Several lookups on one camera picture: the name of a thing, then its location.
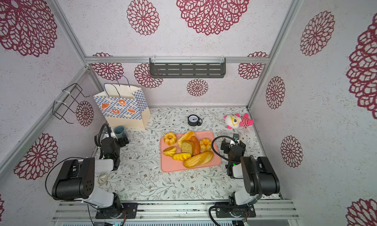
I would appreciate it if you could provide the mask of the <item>brown croissant bread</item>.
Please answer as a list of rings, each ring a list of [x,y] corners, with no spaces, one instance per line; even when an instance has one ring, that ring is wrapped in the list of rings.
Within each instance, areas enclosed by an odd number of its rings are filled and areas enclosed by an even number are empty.
[[[191,141],[193,143],[192,155],[195,156],[195,155],[200,154],[201,149],[200,149],[200,144],[199,144],[198,138],[196,136],[192,136],[192,137],[190,137],[189,141]]]

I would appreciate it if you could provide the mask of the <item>blue checkered paper bag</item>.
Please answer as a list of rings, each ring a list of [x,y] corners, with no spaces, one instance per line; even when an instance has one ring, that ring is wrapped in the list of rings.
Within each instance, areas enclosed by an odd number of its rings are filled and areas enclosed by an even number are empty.
[[[105,83],[104,91],[93,98],[112,128],[147,128],[151,113],[142,88],[130,84]]]

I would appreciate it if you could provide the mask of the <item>sliced toast bread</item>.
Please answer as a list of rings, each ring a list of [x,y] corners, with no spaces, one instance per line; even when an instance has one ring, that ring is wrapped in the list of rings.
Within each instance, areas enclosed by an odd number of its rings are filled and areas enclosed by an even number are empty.
[[[194,144],[192,141],[182,141],[181,151],[193,155]]]

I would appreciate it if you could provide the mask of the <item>yellow ring donut bread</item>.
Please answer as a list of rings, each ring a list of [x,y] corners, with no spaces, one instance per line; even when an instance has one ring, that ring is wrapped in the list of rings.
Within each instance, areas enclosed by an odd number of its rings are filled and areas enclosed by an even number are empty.
[[[208,138],[201,139],[199,145],[201,153],[212,150],[212,141]]]

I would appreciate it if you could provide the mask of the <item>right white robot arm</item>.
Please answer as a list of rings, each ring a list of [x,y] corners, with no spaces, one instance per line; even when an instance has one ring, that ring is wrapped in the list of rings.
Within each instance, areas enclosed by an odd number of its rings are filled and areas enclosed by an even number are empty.
[[[227,161],[225,165],[227,175],[231,179],[241,179],[244,188],[235,191],[229,196],[230,206],[252,205],[262,196],[271,196],[280,192],[279,179],[265,156],[246,156],[246,145],[238,134],[232,137],[219,136],[222,139],[221,150],[228,156],[218,156]]]

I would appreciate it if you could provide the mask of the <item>long baguette bread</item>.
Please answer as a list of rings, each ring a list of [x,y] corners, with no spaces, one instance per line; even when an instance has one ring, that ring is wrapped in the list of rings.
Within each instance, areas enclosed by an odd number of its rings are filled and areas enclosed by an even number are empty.
[[[214,157],[214,153],[211,151],[206,151],[195,155],[183,162],[185,168],[194,168],[200,165],[205,165],[210,162]]]

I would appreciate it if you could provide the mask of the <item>ridged rectangular pastry bread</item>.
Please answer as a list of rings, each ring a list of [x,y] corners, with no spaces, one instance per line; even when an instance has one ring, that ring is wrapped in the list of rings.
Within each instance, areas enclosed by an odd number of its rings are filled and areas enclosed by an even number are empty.
[[[178,141],[177,144],[179,147],[182,146],[183,141],[188,141],[192,136],[195,136],[193,131],[186,132]]]

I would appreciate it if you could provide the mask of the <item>yellow twisted bread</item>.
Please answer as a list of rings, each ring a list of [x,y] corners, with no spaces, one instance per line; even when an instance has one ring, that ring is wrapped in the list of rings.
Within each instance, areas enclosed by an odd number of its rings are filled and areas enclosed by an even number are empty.
[[[178,153],[172,156],[172,159],[176,161],[185,161],[189,158],[191,158],[191,153]]]

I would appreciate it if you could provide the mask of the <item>round yellow tart bread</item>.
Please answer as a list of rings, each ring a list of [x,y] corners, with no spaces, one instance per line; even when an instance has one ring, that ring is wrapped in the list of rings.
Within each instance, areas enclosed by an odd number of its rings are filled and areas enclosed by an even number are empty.
[[[166,149],[163,151],[163,154],[164,154],[165,156],[172,157],[174,154],[176,154],[176,151],[177,151],[176,146],[170,146],[170,147],[166,148]]]

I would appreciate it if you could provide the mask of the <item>small bundt cake bread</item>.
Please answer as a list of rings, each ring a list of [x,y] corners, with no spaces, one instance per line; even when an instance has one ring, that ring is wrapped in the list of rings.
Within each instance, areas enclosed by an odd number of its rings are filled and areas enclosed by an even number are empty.
[[[164,136],[164,143],[167,145],[175,145],[177,142],[176,135],[173,132],[169,132]]]

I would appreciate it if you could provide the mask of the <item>teal ceramic cup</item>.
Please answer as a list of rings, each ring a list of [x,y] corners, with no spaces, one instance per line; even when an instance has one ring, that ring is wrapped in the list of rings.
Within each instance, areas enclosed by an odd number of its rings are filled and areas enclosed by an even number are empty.
[[[128,138],[127,131],[123,126],[118,126],[114,128],[114,134],[117,139]]]

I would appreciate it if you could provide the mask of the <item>pink white plush toy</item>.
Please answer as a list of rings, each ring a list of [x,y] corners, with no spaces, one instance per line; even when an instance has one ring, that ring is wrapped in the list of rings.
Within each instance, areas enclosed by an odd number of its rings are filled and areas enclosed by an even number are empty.
[[[225,125],[228,129],[239,129],[242,127],[249,127],[254,124],[254,121],[248,114],[241,116],[240,114],[224,116]]]

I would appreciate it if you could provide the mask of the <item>beige rubber band loop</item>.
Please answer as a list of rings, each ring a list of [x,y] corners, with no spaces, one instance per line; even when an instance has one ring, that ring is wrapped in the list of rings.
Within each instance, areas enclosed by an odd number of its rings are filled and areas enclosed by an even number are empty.
[[[109,177],[109,174],[108,173],[101,173],[98,175],[97,177],[97,183],[99,186],[104,186],[108,183],[108,177]]]

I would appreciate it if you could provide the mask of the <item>pink plastic tray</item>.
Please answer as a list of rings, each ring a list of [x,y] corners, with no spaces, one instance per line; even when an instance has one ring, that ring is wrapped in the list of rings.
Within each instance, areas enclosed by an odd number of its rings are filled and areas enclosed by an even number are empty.
[[[201,140],[202,138],[208,138],[211,141],[215,138],[212,131],[200,131],[195,132],[196,137]],[[161,151],[161,169],[165,173],[178,172],[189,170],[189,168],[184,167],[183,161],[173,160],[172,157],[168,157],[163,154],[163,151],[169,146],[165,144],[164,137],[160,138],[160,151]],[[193,167],[192,169],[199,169],[205,167],[213,167],[221,164],[221,158],[214,154],[211,161],[206,164]]]

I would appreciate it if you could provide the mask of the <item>grey wall shelf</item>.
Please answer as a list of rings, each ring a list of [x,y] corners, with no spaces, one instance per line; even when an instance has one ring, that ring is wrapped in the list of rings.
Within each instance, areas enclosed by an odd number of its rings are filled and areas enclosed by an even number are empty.
[[[226,74],[226,59],[150,58],[149,74],[154,79],[218,79]]]

